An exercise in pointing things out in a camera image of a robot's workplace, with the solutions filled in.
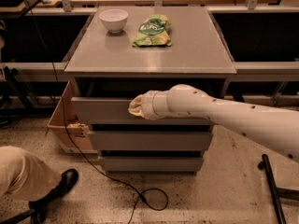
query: person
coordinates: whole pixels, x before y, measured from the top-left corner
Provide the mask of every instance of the person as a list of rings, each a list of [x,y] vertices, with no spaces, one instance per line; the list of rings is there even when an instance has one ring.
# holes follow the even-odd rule
[[[29,208],[36,210],[31,223],[42,223],[47,204],[65,196],[77,181],[75,169],[60,174],[22,148],[0,147],[0,198],[9,195],[28,201]]]

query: gray countertop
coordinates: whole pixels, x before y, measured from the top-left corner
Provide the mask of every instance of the gray countertop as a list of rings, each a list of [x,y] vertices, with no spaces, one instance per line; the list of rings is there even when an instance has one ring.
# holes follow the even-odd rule
[[[65,72],[101,74],[234,74],[235,68],[204,7],[119,7],[129,13],[119,35],[111,35],[99,7]],[[171,47],[132,46],[142,21],[151,14],[171,21]]]

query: concrete floor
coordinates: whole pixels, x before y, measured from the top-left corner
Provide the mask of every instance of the concrete floor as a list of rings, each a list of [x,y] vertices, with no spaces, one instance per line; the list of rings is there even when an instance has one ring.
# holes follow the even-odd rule
[[[65,154],[54,133],[46,135],[49,118],[22,119],[0,131],[0,146],[25,148],[59,172],[79,171],[79,182],[71,193],[50,204],[46,223],[128,223],[136,194],[97,173],[79,154]],[[265,172],[257,165],[266,153],[277,186],[299,189],[298,164],[221,126],[215,126],[213,133],[197,175],[113,175],[140,191],[159,188],[169,197],[168,207],[160,212],[139,202],[132,223],[277,223]],[[88,158],[96,164],[95,155]],[[164,205],[157,192],[147,197],[153,206]],[[281,201],[287,223],[298,223],[299,202]],[[27,210],[27,202],[2,197],[0,210],[3,221]]]

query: snack bag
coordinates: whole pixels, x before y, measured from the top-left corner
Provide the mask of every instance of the snack bag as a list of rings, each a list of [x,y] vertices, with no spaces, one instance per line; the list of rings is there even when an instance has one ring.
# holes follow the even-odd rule
[[[150,15],[140,25],[132,45],[134,47],[171,46],[169,30],[170,21],[165,15]]]

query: floor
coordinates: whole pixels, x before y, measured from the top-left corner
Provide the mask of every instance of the floor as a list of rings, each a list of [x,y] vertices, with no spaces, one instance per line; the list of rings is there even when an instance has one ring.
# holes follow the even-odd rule
[[[79,171],[79,181],[61,200],[50,204],[46,223],[128,223],[136,194],[99,174],[79,154],[65,154],[53,132],[47,133],[50,117],[27,117],[0,130],[0,146],[25,148],[52,168]],[[257,166],[262,154],[269,156],[277,186],[299,189],[298,164],[243,136],[215,126],[204,163],[193,174],[113,174],[139,191],[158,188],[169,204],[154,211],[138,202],[131,223],[277,223],[264,171]],[[99,169],[96,156],[87,157]],[[153,191],[146,195],[155,207],[165,202]],[[298,223],[299,202],[281,199],[287,223]],[[0,199],[0,221],[27,210],[27,202]]]

